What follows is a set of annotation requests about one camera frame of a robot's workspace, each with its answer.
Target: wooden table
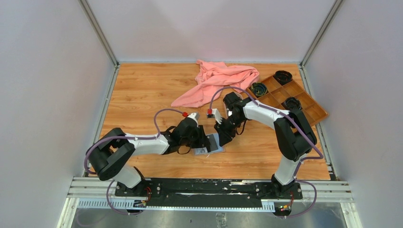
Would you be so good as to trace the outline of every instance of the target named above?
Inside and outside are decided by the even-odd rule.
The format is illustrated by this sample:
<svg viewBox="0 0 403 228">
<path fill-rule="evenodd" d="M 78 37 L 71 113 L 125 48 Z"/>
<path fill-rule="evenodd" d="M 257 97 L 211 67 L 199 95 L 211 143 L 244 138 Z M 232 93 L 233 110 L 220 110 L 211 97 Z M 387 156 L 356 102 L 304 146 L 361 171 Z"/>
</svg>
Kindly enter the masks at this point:
<svg viewBox="0 0 403 228">
<path fill-rule="evenodd" d="M 277 70 L 286 70 L 294 80 L 302 84 L 296 64 L 242 64 L 255 67 L 264 79 Z M 122 64 L 106 113 L 101 135 L 114 127 L 121 127 L 131 134 L 155 134 L 154 114 L 170 107 L 171 102 L 196 85 L 199 72 L 197 64 Z M 222 99 L 233 90 L 224 90 L 213 107 L 224 114 Z M 179 107 L 188 113 L 199 112 L 199 124 L 206 134 L 215 133 L 214 119 L 207 119 L 208 105 L 200 108 Z M 175 112 L 162 112 L 158 125 L 162 131 L 177 125 L 183 117 Z M 195 156 L 172 153 L 169 155 L 140 155 L 132 157 L 128 164 L 137 167 L 145 177 L 166 178 L 222 178 L 222 179 L 270 179 L 281 158 L 275 132 L 257 122 L 248 121 L 245 132 L 225 145 L 225 152 Z M 329 180 L 324 160 L 305 161 L 298 178 Z"/>
</svg>

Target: pink towel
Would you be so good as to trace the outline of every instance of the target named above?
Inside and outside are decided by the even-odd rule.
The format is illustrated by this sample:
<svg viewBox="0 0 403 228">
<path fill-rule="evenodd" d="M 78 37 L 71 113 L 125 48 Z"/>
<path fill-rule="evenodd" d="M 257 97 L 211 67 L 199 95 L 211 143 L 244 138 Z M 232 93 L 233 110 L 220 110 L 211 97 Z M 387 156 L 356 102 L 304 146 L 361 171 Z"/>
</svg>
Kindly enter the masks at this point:
<svg viewBox="0 0 403 228">
<path fill-rule="evenodd" d="M 172 102 L 172 107 L 198 108 L 210 102 L 214 93 L 224 86 L 246 89 L 259 79 L 259 72 L 251 66 L 226 66 L 224 62 L 197 60 L 200 72 L 195 80 L 197 86 Z M 219 92 L 214 100 L 220 97 Z"/>
</svg>

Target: black wire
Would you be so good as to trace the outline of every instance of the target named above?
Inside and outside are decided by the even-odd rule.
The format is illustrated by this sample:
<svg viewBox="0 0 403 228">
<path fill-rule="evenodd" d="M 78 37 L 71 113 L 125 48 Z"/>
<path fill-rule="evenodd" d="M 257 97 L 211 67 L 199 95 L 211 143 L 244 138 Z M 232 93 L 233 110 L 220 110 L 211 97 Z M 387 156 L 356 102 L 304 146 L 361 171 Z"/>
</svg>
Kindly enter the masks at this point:
<svg viewBox="0 0 403 228">
<path fill-rule="evenodd" d="M 243 131 L 245 130 L 245 124 L 246 124 L 246 120 L 243 122 L 242 131 L 240 133 L 238 133 L 238 130 L 235 130 L 237 135 L 241 135 L 243 133 Z"/>
<path fill-rule="evenodd" d="M 179 153 L 179 150 L 177 151 L 177 153 L 180 154 L 180 155 L 184 155 L 184 154 L 189 153 L 191 149 L 192 149 L 192 147 L 190 146 L 190 147 L 189 147 L 189 150 L 188 150 L 186 153 Z"/>
</svg>

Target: white panel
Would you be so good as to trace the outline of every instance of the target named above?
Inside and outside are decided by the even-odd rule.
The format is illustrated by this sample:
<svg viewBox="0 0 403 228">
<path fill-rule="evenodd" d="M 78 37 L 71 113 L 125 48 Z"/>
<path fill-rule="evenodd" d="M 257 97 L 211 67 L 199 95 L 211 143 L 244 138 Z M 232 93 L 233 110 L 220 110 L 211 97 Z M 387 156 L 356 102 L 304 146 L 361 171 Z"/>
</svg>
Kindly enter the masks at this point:
<svg viewBox="0 0 403 228">
<path fill-rule="evenodd" d="M 403 1 L 346 0 L 308 77 L 323 128 L 363 227 L 401 227 Z"/>
<path fill-rule="evenodd" d="M 0 227 L 53 228 L 113 73 L 78 1 L 1 1 Z"/>
<path fill-rule="evenodd" d="M 89 0 L 120 61 L 300 61 L 334 0 Z"/>
</svg>

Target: gray floor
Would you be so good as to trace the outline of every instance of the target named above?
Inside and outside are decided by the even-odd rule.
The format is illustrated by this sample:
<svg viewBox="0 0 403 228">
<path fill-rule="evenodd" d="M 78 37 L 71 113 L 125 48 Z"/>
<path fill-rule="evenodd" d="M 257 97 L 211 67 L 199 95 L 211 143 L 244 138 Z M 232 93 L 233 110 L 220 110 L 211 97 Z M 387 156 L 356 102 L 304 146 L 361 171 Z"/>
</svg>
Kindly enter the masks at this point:
<svg viewBox="0 0 403 228">
<path fill-rule="evenodd" d="M 305 208 L 302 203 L 294 203 L 293 214 Z M 90 226 L 97 228 L 346 228 L 338 203 L 317 203 L 307 214 L 286 220 L 262 212 L 145 211 L 137 216 L 124 216 L 109 209 L 82 209 L 78 214 L 81 224 L 92 224 L 107 214 Z M 72 227 L 80 226 L 75 220 Z"/>
</svg>

